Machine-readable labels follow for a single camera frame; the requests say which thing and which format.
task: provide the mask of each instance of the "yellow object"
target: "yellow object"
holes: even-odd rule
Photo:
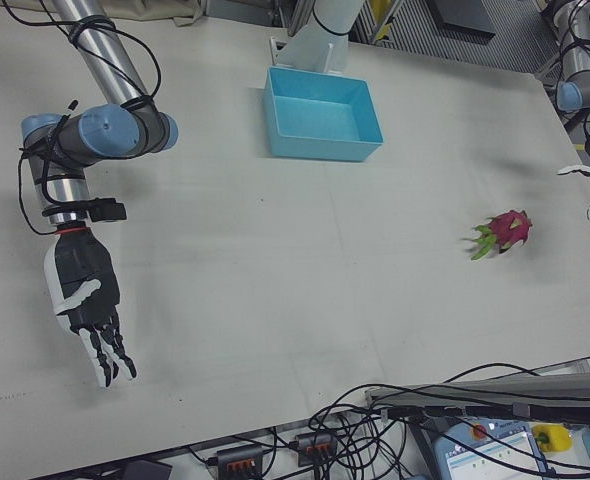
[[[562,425],[542,423],[531,431],[542,452],[565,452],[573,446],[570,432]]]
[[[371,9],[373,10],[375,22],[379,24],[379,22],[382,21],[382,18],[386,16],[386,13],[388,12],[388,9],[391,7],[391,3],[393,3],[393,0],[369,0],[369,3],[371,4]],[[390,29],[390,27],[390,24],[386,25],[375,40],[381,40],[386,35],[388,35],[388,30]]]

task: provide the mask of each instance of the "white table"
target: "white table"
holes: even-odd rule
[[[15,177],[23,117],[102,98],[55,29],[0,9],[0,479],[305,418],[362,382],[590,354],[590,183],[554,175],[576,156],[532,77],[351,45],[384,146],[364,164],[277,159],[261,105],[275,32],[119,25],[158,54],[181,137],[87,173],[129,212],[94,227],[139,371],[105,391],[53,317],[52,240],[25,227]],[[511,208],[529,243],[471,262],[462,239]]]

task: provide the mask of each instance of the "robotic arm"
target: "robotic arm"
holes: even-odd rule
[[[171,148],[178,129],[155,107],[156,91],[147,93],[118,37],[123,32],[97,0],[53,4],[108,103],[72,118],[42,114],[24,119],[23,158],[30,164],[42,215],[58,236],[44,260],[54,313],[66,331],[82,339],[99,384],[108,387],[120,370],[129,379],[137,372],[122,342],[111,257],[87,222],[125,220],[126,210],[113,198],[91,199],[84,169],[105,159]]]
[[[556,0],[554,8],[564,76],[557,89],[557,106],[565,112],[590,108],[590,0]],[[590,156],[590,137],[585,149]],[[590,176],[590,167],[575,165],[557,173],[574,172]],[[590,205],[587,217],[590,220]]]

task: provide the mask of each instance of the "blue plastic bin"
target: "blue plastic bin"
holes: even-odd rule
[[[363,80],[270,67],[264,110],[279,157],[361,162],[383,143]]]

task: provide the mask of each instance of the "dragon fruit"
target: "dragon fruit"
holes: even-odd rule
[[[499,253],[502,254],[520,240],[522,243],[526,242],[528,231],[533,226],[524,210],[521,212],[511,210],[489,220],[490,222],[486,225],[475,227],[475,230],[480,232],[480,236],[474,242],[480,249],[471,260],[479,260],[496,245],[499,247]]]

